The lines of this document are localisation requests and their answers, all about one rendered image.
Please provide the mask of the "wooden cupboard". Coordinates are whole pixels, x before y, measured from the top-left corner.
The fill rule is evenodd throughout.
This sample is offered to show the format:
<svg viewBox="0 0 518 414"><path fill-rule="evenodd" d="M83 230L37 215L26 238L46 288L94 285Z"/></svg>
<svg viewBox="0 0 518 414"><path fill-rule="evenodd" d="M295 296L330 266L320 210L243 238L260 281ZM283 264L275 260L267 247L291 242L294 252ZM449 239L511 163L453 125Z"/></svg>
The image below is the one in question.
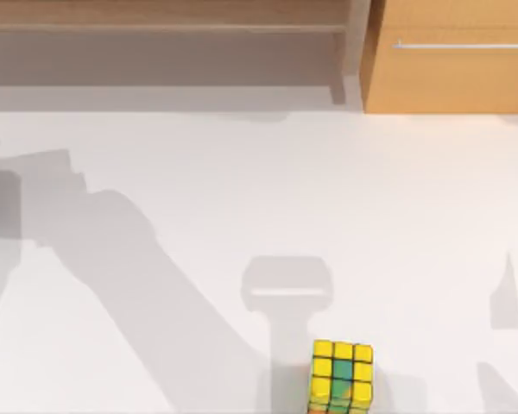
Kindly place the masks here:
<svg viewBox="0 0 518 414"><path fill-rule="evenodd" d="M518 44L518 0L371 0L359 71L370 114L518 114L518 50L398 40Z"/></svg>

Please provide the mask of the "open wooden shelf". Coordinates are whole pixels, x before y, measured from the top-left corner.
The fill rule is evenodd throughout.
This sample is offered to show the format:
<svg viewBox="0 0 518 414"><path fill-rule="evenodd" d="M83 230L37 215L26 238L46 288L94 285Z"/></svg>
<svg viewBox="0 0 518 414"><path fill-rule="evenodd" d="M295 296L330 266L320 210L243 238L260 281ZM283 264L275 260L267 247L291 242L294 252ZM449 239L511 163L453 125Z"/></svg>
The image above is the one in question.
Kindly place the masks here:
<svg viewBox="0 0 518 414"><path fill-rule="evenodd" d="M344 70L351 0L0 0L0 32L327 33Z"/></svg>

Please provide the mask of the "yellow puzzle cube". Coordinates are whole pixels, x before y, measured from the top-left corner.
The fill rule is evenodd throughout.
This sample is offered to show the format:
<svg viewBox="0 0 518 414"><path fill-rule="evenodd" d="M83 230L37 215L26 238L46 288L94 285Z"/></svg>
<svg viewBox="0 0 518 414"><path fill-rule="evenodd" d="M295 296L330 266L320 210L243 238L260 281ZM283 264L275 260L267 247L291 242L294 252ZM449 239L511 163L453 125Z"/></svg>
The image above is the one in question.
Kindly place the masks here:
<svg viewBox="0 0 518 414"><path fill-rule="evenodd" d="M368 344L313 342L306 414L369 414L374 350Z"/></svg>

